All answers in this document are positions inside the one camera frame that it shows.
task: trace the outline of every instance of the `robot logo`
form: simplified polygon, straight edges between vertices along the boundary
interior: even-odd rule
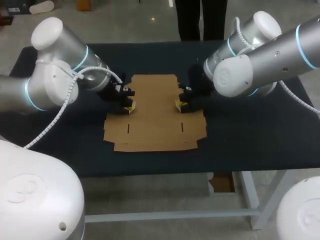
[[[21,174],[11,178],[4,187],[8,207],[26,210],[39,206],[46,198],[45,182],[33,174]]]
[[[320,237],[320,198],[305,202],[298,212],[298,222],[303,231],[315,238]]]
[[[220,86],[224,86],[228,84],[229,79],[231,78],[230,71],[226,68],[223,68],[219,72],[218,83]]]

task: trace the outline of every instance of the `white table frame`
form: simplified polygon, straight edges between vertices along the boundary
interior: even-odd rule
[[[163,212],[137,212],[120,214],[102,214],[85,216],[86,223],[161,220],[161,219],[188,219],[188,218],[216,218],[251,216],[253,230],[262,229],[277,208],[285,193],[294,184],[298,174],[297,169],[278,170],[274,176],[267,193],[259,202],[256,187],[251,171],[242,171],[241,182],[248,208],[221,209],[208,211],[163,211]]]

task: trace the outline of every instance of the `silver robot arm segment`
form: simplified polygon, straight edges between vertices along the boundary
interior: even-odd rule
[[[240,25],[236,17],[232,24],[232,35],[203,64],[205,74],[213,79],[214,71],[223,60],[235,57],[245,50],[252,51],[281,35],[277,21],[264,11],[256,12],[247,22]]]
[[[215,69],[216,90],[235,97],[320,66],[320,23],[316,17],[261,47],[225,59]]]
[[[50,17],[33,31],[32,46],[38,59],[31,77],[0,75],[0,112],[32,113],[60,107],[76,72],[87,67],[109,69],[63,22]],[[74,85],[69,103],[78,96],[78,85],[99,92],[109,83],[109,73],[91,70]]]

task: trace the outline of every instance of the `black tabletop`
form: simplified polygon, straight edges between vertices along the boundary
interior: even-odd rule
[[[176,74],[188,83],[187,70],[201,64],[221,42],[89,44],[111,69],[134,74]],[[37,52],[26,47],[11,76],[30,76]],[[311,104],[298,78],[285,81]],[[0,134],[24,146],[57,111],[32,115],[0,114]],[[32,149],[56,157],[80,177],[319,168],[320,121],[278,85],[267,97],[226,98],[217,93],[204,105],[207,138],[198,149],[181,152],[114,152],[103,141],[106,103],[81,90],[56,126]]]

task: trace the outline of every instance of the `white sneaker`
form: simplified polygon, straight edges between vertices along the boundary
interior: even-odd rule
[[[30,13],[32,14],[40,14],[47,13],[52,11],[55,8],[55,4],[53,1],[44,1],[39,4],[33,5],[29,8]]]

